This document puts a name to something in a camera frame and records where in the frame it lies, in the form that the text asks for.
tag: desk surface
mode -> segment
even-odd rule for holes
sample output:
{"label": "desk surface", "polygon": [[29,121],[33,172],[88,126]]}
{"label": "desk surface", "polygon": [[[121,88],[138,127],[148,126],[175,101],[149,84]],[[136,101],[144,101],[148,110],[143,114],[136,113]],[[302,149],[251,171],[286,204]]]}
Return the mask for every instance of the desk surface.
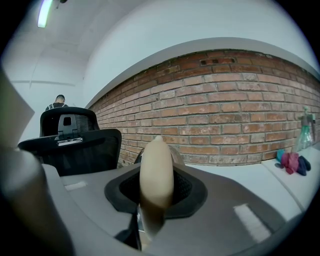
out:
{"label": "desk surface", "polygon": [[235,180],[274,207],[286,221],[302,213],[287,189],[260,163],[240,166],[189,166]]}

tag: white desk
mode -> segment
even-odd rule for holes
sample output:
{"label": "white desk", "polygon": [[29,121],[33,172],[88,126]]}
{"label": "white desk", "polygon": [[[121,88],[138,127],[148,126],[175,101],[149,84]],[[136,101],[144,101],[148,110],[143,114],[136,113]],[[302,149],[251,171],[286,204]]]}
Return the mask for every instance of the white desk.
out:
{"label": "white desk", "polygon": [[278,210],[286,221],[302,213],[290,193],[261,163],[241,166],[187,165],[233,179]]}
{"label": "white desk", "polygon": [[304,156],[311,164],[311,170],[306,172],[306,176],[296,172],[290,175],[285,168],[275,167],[275,163],[278,163],[275,159],[263,161],[262,165],[281,182],[299,207],[305,211],[320,186],[320,143],[298,153],[300,156]]}

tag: beige object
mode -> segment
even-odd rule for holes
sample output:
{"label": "beige object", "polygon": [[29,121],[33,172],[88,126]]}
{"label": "beige object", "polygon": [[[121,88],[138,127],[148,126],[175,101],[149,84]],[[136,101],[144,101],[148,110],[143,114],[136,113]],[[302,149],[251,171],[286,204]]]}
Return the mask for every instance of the beige object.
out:
{"label": "beige object", "polygon": [[161,136],[144,149],[140,167],[140,208],[143,229],[150,240],[164,223],[164,212],[174,193],[174,171],[169,146]]}

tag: spray bottle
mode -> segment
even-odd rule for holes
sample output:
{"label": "spray bottle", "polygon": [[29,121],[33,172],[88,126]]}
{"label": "spray bottle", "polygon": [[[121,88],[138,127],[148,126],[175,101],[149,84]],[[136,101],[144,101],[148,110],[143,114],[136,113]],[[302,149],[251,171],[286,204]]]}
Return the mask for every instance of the spray bottle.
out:
{"label": "spray bottle", "polygon": [[[293,152],[308,148],[316,139],[314,116],[307,113],[308,108],[306,106],[303,109],[304,115],[299,117],[299,120],[301,120],[301,133],[296,140]],[[309,124],[311,124],[313,136],[310,134]]]}

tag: white ceiling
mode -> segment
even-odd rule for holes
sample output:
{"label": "white ceiling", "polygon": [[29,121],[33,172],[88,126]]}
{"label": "white ceiling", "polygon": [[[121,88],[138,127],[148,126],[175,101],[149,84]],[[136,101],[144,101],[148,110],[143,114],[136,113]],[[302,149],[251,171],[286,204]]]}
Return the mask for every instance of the white ceiling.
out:
{"label": "white ceiling", "polygon": [[35,1],[14,42],[37,42],[87,59],[106,33],[146,0],[53,0],[46,27],[39,28],[42,0]]}

